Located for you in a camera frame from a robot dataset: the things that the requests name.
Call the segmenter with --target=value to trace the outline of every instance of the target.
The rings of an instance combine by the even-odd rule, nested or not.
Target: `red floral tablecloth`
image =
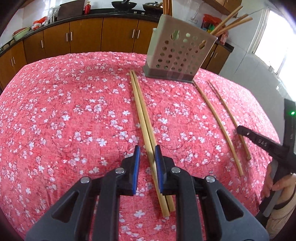
[[[200,69],[196,83],[216,108],[245,175],[212,112],[192,84],[146,78],[145,55],[69,54],[23,67],[0,96],[0,207],[27,230],[82,176],[100,177],[141,146],[136,196],[120,200],[120,240],[175,240],[176,216],[161,216],[133,99],[137,73],[163,155],[191,175],[214,175],[256,214],[269,156],[246,139],[252,160],[207,80],[239,124],[279,141],[266,114],[241,86]]]

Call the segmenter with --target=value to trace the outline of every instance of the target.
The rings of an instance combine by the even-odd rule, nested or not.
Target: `black countertop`
[[[75,17],[71,17],[71,18],[66,18],[66,19],[62,19],[56,22],[53,22],[51,24],[45,25],[41,28],[38,28],[37,30],[33,30],[28,32],[24,37],[22,37],[21,39],[19,39],[18,41],[14,42],[13,44],[11,44],[6,50],[3,50],[2,52],[0,52],[0,57],[5,54],[11,47],[13,47],[14,45],[16,45],[17,43],[23,41],[25,38],[28,38],[29,36],[39,32],[39,31],[43,31],[47,28],[62,24],[62,23],[67,23],[67,22],[71,22],[71,21],[75,21],[75,20],[80,20],[80,19],[86,19],[86,18],[104,18],[104,17],[117,17],[117,18],[132,18],[132,19],[141,19],[141,20],[147,20],[147,21],[151,21],[151,22],[158,22],[160,16],[157,15],[145,15],[142,14],[144,13],[144,11],[140,11],[140,10],[130,10],[130,12],[118,12],[116,11],[114,8],[105,8],[105,9],[91,9],[90,13],[87,15],[80,15],[80,16],[75,16]],[[220,42],[216,42],[217,44],[223,46],[224,48],[226,48],[229,52],[232,52],[234,47],[232,47],[230,44],[225,44],[222,45]]]

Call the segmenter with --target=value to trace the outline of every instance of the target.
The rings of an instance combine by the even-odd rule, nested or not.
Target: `window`
[[[296,101],[296,79],[292,73],[296,63],[296,34],[286,19],[270,8],[264,10],[259,25],[251,52],[274,69],[281,84]]]
[[[43,11],[43,16],[47,16],[48,10],[56,5],[56,0],[44,0],[44,4],[45,8]]]

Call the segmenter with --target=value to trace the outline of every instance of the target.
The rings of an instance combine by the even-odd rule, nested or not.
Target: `wooden cabinet door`
[[[15,69],[11,50],[8,50],[0,57],[0,81],[3,89],[8,85],[11,79],[15,76]]]
[[[242,0],[226,0],[224,3],[224,8],[229,12],[233,12],[242,3]]]
[[[27,63],[33,63],[45,58],[43,31],[24,39],[24,49]]]
[[[147,54],[153,28],[157,28],[158,23],[139,20],[135,43],[133,45],[134,53]]]
[[[216,2],[220,3],[222,6],[224,6],[224,3],[226,0],[215,0]]]
[[[70,53],[70,23],[43,30],[45,56],[56,57]]]
[[[24,67],[27,64],[23,42],[21,41],[17,43],[15,46],[11,48],[10,51],[11,51],[15,73],[17,73],[20,71],[22,67]]]
[[[103,18],[89,18],[70,22],[71,53],[101,51]]]
[[[219,74],[225,64],[230,52],[221,45],[218,45],[208,66],[207,70]]]
[[[210,62],[210,60],[211,60],[211,58],[212,58],[212,56],[213,56],[216,48],[217,48],[217,44],[214,44],[213,47],[211,48],[209,54],[207,55],[207,57],[205,58],[204,62],[201,65],[201,68],[202,69],[206,69],[207,68],[207,65],[209,64],[209,62]]]
[[[137,19],[104,18],[101,51],[131,53],[137,26]]]

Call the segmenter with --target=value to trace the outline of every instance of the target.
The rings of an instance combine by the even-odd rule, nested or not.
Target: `human hand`
[[[272,171],[272,168],[271,168],[271,165],[269,164],[267,166],[267,172],[264,179],[263,188],[261,191],[261,198],[264,199],[265,197],[269,197],[271,191],[283,190],[276,204],[280,204],[285,201],[288,201],[294,192],[295,183],[296,183],[296,174],[287,175],[283,177],[281,180],[277,181],[275,184],[273,184],[273,180],[270,176],[271,171]]]

